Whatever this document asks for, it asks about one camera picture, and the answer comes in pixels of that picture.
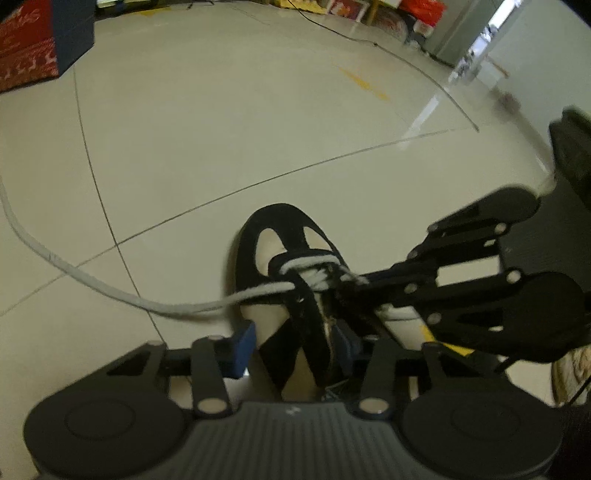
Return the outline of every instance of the tile grout line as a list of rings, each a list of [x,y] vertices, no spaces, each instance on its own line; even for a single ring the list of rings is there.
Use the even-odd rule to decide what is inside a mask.
[[[267,26],[271,26],[271,24],[267,24],[264,23],[263,21],[259,20],[258,18],[255,18],[255,16],[253,15],[249,15],[248,13],[246,13],[244,10],[240,10],[238,7],[231,7],[234,10],[237,10],[239,12],[244,13],[247,17],[253,18],[255,20],[257,20],[260,23],[263,23]],[[420,74],[423,75],[423,77],[425,77],[426,79],[428,79],[432,84],[434,84],[435,86],[437,86],[437,88],[439,88],[439,90],[447,96],[448,100],[451,101],[451,103],[462,113],[462,115],[466,118],[466,120],[468,120],[471,124],[472,127],[474,128],[474,130],[476,132],[480,131],[479,126],[476,124],[476,122],[474,120],[472,120],[472,118],[466,113],[466,111],[460,106],[460,104],[455,100],[455,98],[451,95],[451,93],[445,88],[443,87],[437,80],[435,80],[433,77],[431,77],[427,72],[425,72],[422,68],[418,67],[417,65],[415,65],[413,62],[411,62],[411,60],[406,59],[404,56],[402,56],[401,54],[397,54],[391,50],[388,50],[387,48],[379,45],[377,42],[369,40],[367,38],[357,38],[357,37],[350,37],[346,34],[340,33],[336,30],[334,30],[333,28],[327,27],[326,25],[320,24],[317,21],[309,18],[308,16],[306,16],[306,14],[300,10],[299,8],[296,8],[295,10],[291,10],[290,11],[297,11],[302,17],[304,17],[308,22],[311,22],[315,25],[318,25],[319,27],[322,27],[323,30],[326,31],[330,31],[332,33],[335,33],[337,35],[339,35],[340,37],[343,37],[347,40],[356,42],[356,43],[362,43],[362,44],[373,44],[374,47],[377,47],[379,50],[383,51],[384,53],[389,54],[391,57],[403,62],[404,64],[406,64],[408,67],[410,67],[411,69],[419,72]]]
[[[263,22],[263,20],[255,17],[254,15],[250,15],[249,13],[245,12],[244,10],[240,10],[238,7],[235,7],[233,5],[234,2],[228,2],[228,5],[230,6],[230,8],[236,12],[240,12],[243,15],[246,15],[248,18],[252,18],[253,20],[256,20],[259,23],[262,23],[263,25],[266,25],[267,27],[270,27],[271,24],[267,23],[267,22]]]
[[[111,227],[111,222],[109,220],[109,216],[107,215],[107,211],[105,209],[105,204],[103,203],[102,196],[100,195],[99,186],[96,182],[95,171],[94,171],[94,168],[92,167],[92,162],[90,160],[90,152],[88,150],[88,144],[86,143],[86,135],[84,133],[84,126],[82,125],[82,113],[80,111],[80,99],[78,96],[78,82],[76,80],[76,66],[75,65],[72,67],[72,71],[73,71],[73,76],[74,76],[74,95],[76,97],[76,108],[78,110],[78,122],[80,124],[80,132],[82,133],[82,141],[84,142],[84,149],[86,150],[86,158],[88,159],[88,166],[90,168],[90,174],[92,175],[92,180],[95,184],[96,195],[99,198],[100,207],[102,208],[103,214],[105,215],[105,221],[107,222],[107,226],[109,227],[109,232],[111,233],[114,247],[117,249],[117,252],[119,253],[119,257],[123,263],[123,266],[125,267],[125,271],[127,272],[129,280],[131,281],[131,284],[133,285],[137,296],[141,298],[141,295],[139,294],[138,287],[135,284],[134,278],[132,277],[131,272],[129,271],[129,267],[127,266],[127,262],[125,261],[125,258],[123,257],[123,253],[121,252],[119,244],[117,243],[117,239],[115,238],[115,234],[113,232],[113,227]],[[148,314],[148,317],[150,318],[150,322],[152,322],[152,325],[153,325],[154,329],[156,330],[156,332],[158,333],[158,336],[160,337],[162,342],[166,343],[164,340],[164,337],[162,336],[162,333],[160,333],[160,330],[158,329],[156,322],[154,321],[154,318],[152,317],[152,314],[148,310],[144,310],[144,311]]]
[[[249,189],[251,189],[253,187],[258,187],[259,185],[263,185],[264,183],[267,183],[267,182],[270,182],[270,181],[273,181],[273,180],[277,180],[277,179],[280,179],[282,177],[286,177],[286,176],[291,175],[293,173],[298,173],[300,171],[307,170],[308,168],[318,167],[320,165],[323,165],[323,164],[326,164],[326,163],[330,163],[330,162],[336,161],[336,160],[341,160],[343,158],[350,157],[352,155],[356,155],[358,153],[365,153],[365,152],[368,152],[368,151],[377,150],[378,148],[389,147],[391,145],[396,145],[396,144],[403,143],[403,142],[409,142],[409,141],[412,141],[412,140],[416,140],[418,138],[434,137],[436,135],[441,135],[441,134],[445,134],[445,133],[448,133],[448,132],[460,131],[460,130],[466,130],[466,129],[467,128],[445,129],[445,130],[438,130],[436,132],[429,132],[429,133],[425,133],[425,134],[419,134],[416,137],[401,138],[401,139],[398,139],[398,140],[393,140],[391,142],[386,142],[386,143],[382,143],[382,144],[379,144],[379,145],[373,145],[371,147],[361,148],[360,150],[355,150],[355,151],[352,151],[352,152],[349,152],[349,153],[338,155],[336,157],[328,158],[326,160],[320,160],[318,162],[315,162],[315,163],[310,164],[310,165],[306,165],[304,167],[295,168],[293,170],[286,171],[284,173],[280,173],[279,175],[275,175],[274,177],[270,177],[268,179],[265,179],[265,180],[261,180],[261,181],[252,183],[252,184],[247,185],[245,187],[242,187],[242,188],[240,188],[238,190],[234,190],[233,192],[226,193],[226,194],[221,195],[221,196],[219,196],[217,198],[214,198],[212,200],[208,200],[208,201],[206,201],[204,203],[201,203],[201,204],[199,204],[199,205],[197,205],[195,207],[191,207],[191,208],[185,210],[184,212],[181,212],[181,213],[178,213],[176,215],[173,215],[172,217],[169,217],[166,220],[162,220],[161,222],[158,222],[155,225],[152,225],[152,226],[150,226],[150,227],[148,227],[148,228],[146,228],[146,229],[144,229],[144,230],[142,230],[142,231],[140,231],[138,233],[134,233],[133,235],[131,235],[131,236],[123,239],[122,241],[118,242],[117,245],[122,245],[122,244],[128,242],[129,240],[133,240],[134,238],[136,238],[136,237],[138,237],[140,235],[143,235],[144,233],[147,233],[150,230],[153,230],[155,228],[158,228],[159,226],[162,226],[165,223],[169,223],[172,220],[176,220],[177,218],[182,217],[183,215],[186,215],[187,213],[194,212],[195,210],[199,210],[202,207],[205,207],[207,205],[211,205],[212,203],[215,203],[215,202],[218,202],[218,201],[223,200],[225,198],[231,197],[233,195],[236,195],[237,193],[244,192],[244,191],[249,190]]]
[[[292,174],[292,173],[297,173],[297,172],[299,172],[299,171],[301,171],[301,170],[306,170],[306,169],[308,169],[308,168],[311,168],[311,167],[319,166],[319,165],[322,165],[322,164],[324,164],[324,163],[331,162],[331,161],[333,161],[333,160],[339,160],[339,159],[341,159],[341,158],[345,158],[345,157],[348,157],[348,156],[350,156],[350,155],[354,155],[354,154],[357,154],[357,153],[364,153],[364,152],[366,152],[366,151],[374,150],[374,149],[381,148],[381,147],[387,147],[387,146],[389,146],[389,145],[393,145],[393,144],[397,144],[397,143],[402,143],[402,142],[406,142],[406,141],[415,140],[415,139],[417,139],[417,138],[422,138],[422,137],[430,137],[430,136],[434,136],[434,135],[440,135],[440,134],[444,134],[444,133],[447,133],[447,132],[453,132],[453,131],[458,131],[458,130],[463,130],[463,129],[462,129],[462,128],[456,128],[456,129],[439,130],[439,131],[436,131],[436,132],[430,132],[430,133],[426,133],[426,134],[421,134],[421,135],[418,135],[418,136],[416,136],[416,137],[412,137],[412,138],[404,138],[404,139],[401,139],[401,140],[394,140],[394,141],[392,141],[392,142],[388,142],[388,143],[385,143],[385,144],[374,145],[373,147],[367,147],[367,148],[363,148],[363,149],[361,149],[361,150],[356,150],[356,151],[354,151],[354,152],[347,153],[347,154],[344,154],[344,155],[340,155],[340,156],[338,156],[338,157],[333,157],[333,158],[329,158],[329,159],[327,159],[327,160],[322,160],[322,161],[320,161],[320,162],[317,162],[317,163],[314,163],[314,164],[311,164],[311,165],[307,165],[307,166],[305,166],[305,167],[297,168],[297,169],[295,169],[295,170],[291,170],[291,171],[288,171],[288,172],[282,173],[282,174],[280,174],[280,175],[277,175],[277,176],[275,176],[275,177],[271,177],[271,178],[268,178],[268,179],[265,179],[265,180],[261,180],[261,181],[259,181],[259,182],[257,182],[257,183],[253,183],[253,184],[251,184],[251,185],[247,185],[246,187],[243,187],[243,188],[241,188],[241,189],[235,190],[234,192],[227,193],[227,194],[225,194],[225,195],[223,195],[223,196],[221,196],[221,197],[218,197],[218,198],[215,198],[215,199],[213,199],[213,200],[210,200],[210,201],[208,201],[208,202],[205,202],[205,203],[202,203],[202,204],[200,204],[200,205],[197,205],[196,207],[193,207],[193,208],[191,208],[191,209],[189,209],[189,210],[185,210],[184,212],[181,212],[181,213],[179,213],[178,215],[172,216],[172,217],[170,217],[170,218],[168,218],[168,219],[166,219],[166,220],[163,220],[162,222],[156,223],[155,225],[153,225],[153,226],[151,226],[151,227],[149,227],[149,228],[147,228],[147,229],[145,229],[145,230],[142,230],[141,232],[135,233],[135,234],[133,234],[133,235],[131,235],[131,236],[129,236],[129,237],[127,237],[127,238],[125,238],[125,239],[124,239],[124,240],[122,240],[121,242],[117,242],[117,241],[115,240],[115,238],[113,237],[113,240],[115,241],[115,244],[114,244],[114,246],[112,246],[112,247],[109,247],[108,249],[106,249],[106,250],[103,250],[102,252],[100,252],[100,253],[98,253],[98,254],[96,254],[96,255],[93,255],[92,257],[88,258],[87,260],[84,260],[82,263],[80,263],[80,264],[78,264],[78,265],[76,265],[76,266],[77,266],[77,267],[81,267],[81,266],[83,266],[83,265],[87,264],[88,262],[91,262],[92,260],[94,260],[94,259],[96,259],[96,258],[100,257],[101,255],[103,255],[103,254],[105,254],[105,253],[107,253],[107,252],[109,252],[109,251],[113,250],[114,248],[116,248],[116,249],[117,249],[117,251],[118,251],[118,253],[119,253],[119,257],[121,258],[121,261],[122,261],[122,263],[123,263],[123,265],[124,265],[124,267],[125,267],[125,270],[126,270],[126,272],[127,272],[127,275],[129,276],[129,279],[130,279],[130,281],[131,281],[132,285],[134,286],[134,289],[135,289],[135,291],[136,291],[137,295],[138,295],[138,296],[140,296],[140,295],[139,295],[138,288],[137,288],[137,286],[136,286],[136,284],[135,284],[135,281],[134,281],[133,277],[131,276],[131,272],[130,272],[130,270],[129,270],[128,266],[127,266],[127,263],[125,262],[125,258],[123,257],[123,254],[122,254],[122,252],[121,252],[121,249],[119,248],[119,246],[120,246],[120,245],[122,245],[123,243],[125,243],[125,242],[127,242],[127,241],[129,241],[129,240],[132,240],[132,239],[134,239],[134,238],[136,238],[136,237],[138,237],[138,236],[140,236],[140,235],[143,235],[144,233],[147,233],[147,232],[149,232],[150,230],[153,230],[153,229],[155,229],[155,228],[158,228],[159,226],[162,226],[162,225],[164,225],[164,224],[166,224],[166,223],[168,223],[168,222],[170,222],[170,221],[172,221],[172,220],[176,220],[177,218],[179,218],[179,217],[181,217],[181,216],[183,216],[183,215],[185,215],[185,214],[187,214],[187,213],[194,212],[195,210],[198,210],[198,209],[200,209],[201,207],[205,207],[205,206],[207,206],[207,205],[210,205],[210,204],[212,204],[212,203],[215,203],[215,202],[217,202],[218,200],[223,200],[223,199],[225,199],[225,198],[227,198],[227,197],[230,197],[230,196],[233,196],[233,195],[235,195],[235,194],[237,194],[237,193],[240,193],[240,192],[243,192],[243,191],[245,191],[245,190],[248,190],[248,189],[250,189],[250,188],[253,188],[253,187],[256,187],[256,186],[262,185],[262,184],[264,184],[264,183],[267,183],[267,182],[269,182],[269,181],[273,181],[273,180],[276,180],[276,179],[278,179],[278,178],[281,178],[281,177],[284,177],[284,176],[290,175],[290,174]],[[17,306],[19,306],[19,305],[20,305],[22,302],[24,302],[25,300],[28,300],[30,297],[32,297],[32,296],[33,296],[35,293],[38,293],[38,292],[40,292],[41,290],[45,289],[45,288],[46,288],[46,287],[48,287],[49,285],[53,284],[53,283],[54,283],[56,280],[59,280],[59,279],[61,279],[61,278],[65,277],[65,276],[67,276],[65,273],[60,273],[60,274],[59,274],[58,276],[56,276],[55,278],[52,278],[50,281],[48,281],[48,282],[44,283],[43,285],[41,285],[41,286],[39,286],[39,287],[35,288],[35,289],[34,289],[32,292],[30,292],[30,293],[28,293],[27,295],[25,295],[24,297],[20,298],[20,299],[19,299],[19,300],[18,300],[16,303],[14,303],[14,304],[10,305],[10,306],[9,306],[9,307],[7,307],[5,310],[1,311],[1,312],[0,312],[0,317],[2,317],[3,315],[7,314],[7,313],[8,313],[8,312],[10,312],[11,310],[15,309],[15,308],[16,308]],[[162,341],[164,342],[164,338],[162,337],[162,334],[161,334],[161,333],[160,333],[160,331],[158,330],[158,327],[156,327],[156,325],[155,325],[155,322],[154,322],[154,319],[152,318],[152,315],[151,315],[151,313],[150,313],[150,312],[146,312],[146,313],[148,313],[148,316],[150,317],[150,321],[152,321],[152,324],[153,324],[154,328],[156,329],[156,331],[157,331],[157,333],[158,333],[159,337],[160,337],[160,338],[162,339]]]
[[[112,246],[109,247],[107,250],[103,250],[102,252],[97,253],[96,255],[92,255],[92,257],[87,258],[86,260],[84,260],[82,263],[79,263],[76,265],[77,268],[82,267],[84,265],[86,265],[89,262],[92,262],[95,258],[99,258],[101,255],[110,252],[111,250],[113,250],[114,248],[116,248],[116,246]],[[16,307],[18,307],[22,302],[24,302],[25,300],[30,299],[35,293],[40,292],[41,290],[45,289],[46,287],[48,287],[49,285],[51,285],[52,283],[54,283],[55,281],[64,278],[64,277],[68,277],[68,275],[66,275],[64,272],[61,272],[58,276],[52,278],[50,281],[45,282],[43,285],[35,288],[35,290],[33,290],[32,292],[27,293],[24,297],[20,298],[19,300],[17,300],[16,303],[13,303],[12,305],[10,305],[9,307],[7,307],[6,309],[2,310],[0,312],[0,317],[2,317],[3,315],[7,314],[8,312],[10,312],[11,310],[14,310]]]

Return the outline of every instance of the red gift box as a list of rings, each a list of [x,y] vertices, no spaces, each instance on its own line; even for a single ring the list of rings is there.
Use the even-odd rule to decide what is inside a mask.
[[[60,76],[93,43],[94,2],[24,2],[0,23],[0,91]]]
[[[398,8],[410,13],[417,20],[435,27],[441,20],[447,5],[438,0],[402,0]]]

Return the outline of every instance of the floor tile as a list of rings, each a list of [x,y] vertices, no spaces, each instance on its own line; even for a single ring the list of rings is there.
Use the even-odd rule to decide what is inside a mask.
[[[323,52],[330,49],[330,58],[334,64],[355,75],[357,81],[366,82],[373,87],[374,93],[383,93],[388,97],[391,108],[412,126],[405,132],[408,137],[444,129],[472,128],[441,88],[416,69],[373,45],[355,43],[339,37],[307,22],[298,12],[280,10],[281,13],[278,14],[278,9],[273,6],[252,2],[233,2],[231,5],[269,25],[277,34],[292,38],[311,50]],[[434,80],[441,85],[447,85],[451,72],[449,68],[426,59],[422,53],[404,46],[379,29],[335,15],[306,15],[311,20],[352,38],[377,41],[404,60],[421,69],[427,69],[426,73],[434,76]]]
[[[534,189],[543,181],[533,148],[516,130],[468,132],[377,148],[260,184],[123,243],[123,255],[146,298],[218,299],[228,291],[228,252],[244,222],[264,205],[287,202],[326,231],[353,270],[386,268],[403,260],[442,216],[505,184]],[[493,148],[500,135],[503,146]],[[458,149],[462,141],[466,148]],[[227,335],[223,318],[156,322],[165,340],[180,347],[212,333]]]
[[[297,38],[300,43],[304,43],[308,48],[322,49],[322,46],[329,44],[331,46],[339,46],[341,48],[355,48],[355,43],[347,41],[346,39],[339,37],[333,33],[326,31],[324,28],[314,25],[311,22],[306,21],[298,12],[294,11],[281,11],[281,15],[276,13],[276,8],[270,5],[259,5],[253,2],[233,2],[232,6],[246,15],[255,17],[261,22],[269,25],[270,28],[274,28],[278,33],[287,35],[291,38]],[[446,128],[459,128],[463,126],[463,120],[467,120],[460,114],[459,118],[455,118],[458,112],[449,113],[449,109],[444,106],[446,98],[444,92],[440,88],[434,87],[432,80],[437,82],[439,86],[445,89],[453,99],[459,104],[459,106],[466,112],[468,117],[474,121],[477,125],[487,125],[494,123],[504,123],[510,120],[508,115],[497,103],[495,95],[491,94],[489,89],[482,84],[479,80],[471,82],[465,80],[457,80],[451,76],[452,69],[444,66],[431,58],[426,56],[420,50],[404,45],[400,40],[396,39],[389,33],[381,30],[380,28],[368,27],[364,24],[358,24],[347,18],[337,17],[335,15],[314,15],[306,13],[306,16],[311,20],[324,25],[327,28],[336,30],[337,32],[346,36],[360,39],[369,40],[371,42],[378,43],[381,47],[389,50],[391,53],[401,57],[402,59],[410,62],[415,67],[418,67],[425,74],[431,77],[431,80],[427,80],[426,77],[421,78],[418,85],[425,87],[431,87],[432,93],[426,98],[422,98],[418,95],[417,82],[411,84],[411,90],[408,90],[408,85],[404,85],[404,82],[399,81],[400,70],[402,63],[400,60],[394,59],[389,54],[367,44],[357,44],[357,46],[363,49],[364,55],[362,58],[378,56],[378,64],[380,66],[390,66],[387,75],[379,77],[382,81],[391,78],[394,87],[397,87],[399,93],[398,96],[393,96],[393,100],[403,102],[398,104],[401,106],[401,116],[405,120],[411,119],[411,122],[420,117],[420,113],[423,115],[434,108],[434,103],[439,100],[437,108],[434,108],[429,116],[428,120],[423,119],[421,131],[435,131],[441,129],[440,125],[443,123],[447,125]]]
[[[242,378],[237,380],[225,378],[224,384],[226,385],[230,405],[234,410],[237,410],[245,401],[278,400],[270,381],[260,378],[260,375],[256,377],[253,375],[253,372],[249,372],[248,370],[246,370]],[[168,396],[181,408],[193,408],[191,382],[187,377],[172,377],[170,379],[170,392]]]
[[[550,368],[551,364],[517,362],[507,369],[507,374],[515,385],[554,406]]]
[[[132,291],[116,250],[83,267],[111,285]],[[0,468],[8,480],[32,478],[22,439],[28,412],[44,397],[149,340],[150,318],[61,278],[0,317]]]
[[[80,131],[73,72],[0,95],[0,173],[31,235],[78,264],[113,245]],[[0,213],[0,312],[58,272],[19,245]]]
[[[362,55],[341,45],[345,56]],[[400,138],[408,122],[347,77],[333,53],[275,35],[227,5],[99,22],[76,72],[117,238],[254,182]]]

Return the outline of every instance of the screw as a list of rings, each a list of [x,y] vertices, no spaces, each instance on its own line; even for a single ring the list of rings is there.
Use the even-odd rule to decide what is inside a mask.
[[[207,415],[215,415],[226,410],[228,404],[221,398],[204,398],[197,404],[197,408]]]
[[[411,294],[417,291],[418,287],[416,283],[409,283],[406,287],[404,287],[404,293]]]
[[[383,398],[364,398],[359,402],[359,408],[365,413],[379,415],[390,408],[390,404]]]
[[[431,315],[429,315],[427,317],[427,324],[428,325],[436,325],[439,322],[441,322],[441,313],[439,313],[439,312],[432,313]]]
[[[506,223],[497,223],[497,225],[495,227],[495,235],[501,235],[501,234],[505,233],[506,230],[507,230]]]
[[[507,274],[507,282],[510,284],[515,284],[521,280],[521,272],[519,270],[512,270]]]

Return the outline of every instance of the white rope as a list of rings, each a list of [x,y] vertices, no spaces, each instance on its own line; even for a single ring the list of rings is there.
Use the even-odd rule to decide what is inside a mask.
[[[111,285],[100,281],[98,278],[94,278],[92,275],[89,275],[71,263],[68,263],[64,259],[60,258],[57,254],[45,247],[45,245],[39,243],[23,228],[17,217],[14,215],[12,206],[8,201],[8,195],[6,193],[6,188],[4,187],[4,182],[2,181],[2,176],[0,176],[0,200],[2,201],[4,215],[6,216],[6,219],[8,220],[8,223],[16,236],[19,237],[19,239],[37,255],[39,255],[41,258],[44,258],[51,265],[64,272],[66,275],[74,278],[74,280],[77,280],[83,285],[92,288],[100,294],[103,294],[104,296],[114,300],[122,301],[128,305],[132,305],[143,310],[148,310],[149,312],[159,313],[166,316],[191,316],[199,313],[211,312],[212,310],[219,310],[245,300],[265,297],[278,293],[285,293],[286,291],[295,289],[295,285],[292,282],[273,282],[253,288],[247,288],[246,290],[236,292],[232,295],[222,298],[221,300],[210,301],[207,303],[168,304],[146,300],[136,295],[127,293],[126,291],[112,287]],[[333,263],[338,265],[339,268],[346,273],[341,277],[341,280],[353,279],[357,282],[365,280],[363,277],[353,274],[346,267],[341,265],[339,259],[333,255],[304,257],[301,259],[291,260],[289,263],[290,264],[287,268],[285,265],[282,267],[282,273],[285,273],[287,270],[292,268],[302,269],[320,264]],[[328,280],[328,273],[324,270],[318,270],[312,273],[312,275],[307,275],[305,279],[306,283],[314,291],[325,291],[330,288],[330,283]]]

